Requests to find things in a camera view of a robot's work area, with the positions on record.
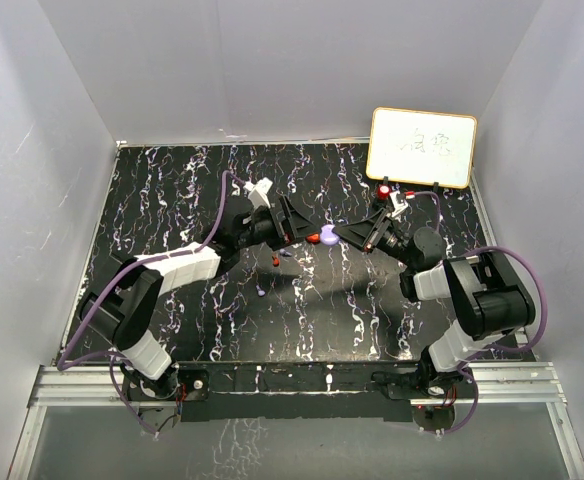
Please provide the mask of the purple earbud charging case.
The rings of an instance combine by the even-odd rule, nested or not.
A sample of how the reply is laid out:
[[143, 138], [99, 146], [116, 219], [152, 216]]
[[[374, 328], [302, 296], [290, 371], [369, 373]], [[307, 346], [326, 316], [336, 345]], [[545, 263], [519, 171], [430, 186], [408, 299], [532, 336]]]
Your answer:
[[340, 237], [334, 232], [332, 224], [326, 224], [321, 228], [319, 239], [326, 246], [335, 246], [340, 242]]

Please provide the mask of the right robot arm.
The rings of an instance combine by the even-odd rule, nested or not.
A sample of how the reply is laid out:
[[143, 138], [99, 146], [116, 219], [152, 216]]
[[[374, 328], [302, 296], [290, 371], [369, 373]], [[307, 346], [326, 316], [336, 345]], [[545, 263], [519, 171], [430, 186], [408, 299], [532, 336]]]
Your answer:
[[407, 300], [449, 299], [453, 305], [456, 319], [424, 348], [414, 371], [372, 374], [384, 389], [441, 396], [464, 380], [473, 356], [535, 320], [535, 303], [503, 252], [447, 258], [446, 243], [434, 228], [407, 235], [385, 210], [336, 226], [334, 233], [362, 252], [380, 250], [402, 263], [399, 286]]

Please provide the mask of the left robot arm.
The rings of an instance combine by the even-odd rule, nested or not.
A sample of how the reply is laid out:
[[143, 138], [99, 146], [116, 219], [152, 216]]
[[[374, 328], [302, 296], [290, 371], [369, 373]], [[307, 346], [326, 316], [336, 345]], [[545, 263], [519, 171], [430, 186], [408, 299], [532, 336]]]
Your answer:
[[123, 372], [128, 380], [154, 398], [169, 398], [178, 387], [177, 367], [149, 327], [159, 298], [226, 274], [244, 249], [265, 244], [278, 252], [319, 233], [320, 228], [286, 196], [258, 207], [245, 198], [229, 197], [220, 219], [203, 230], [198, 242], [161, 254], [154, 261], [148, 256], [111, 254], [80, 301], [78, 318], [87, 319], [99, 294], [113, 283], [90, 317], [88, 328], [127, 360], [130, 367]]

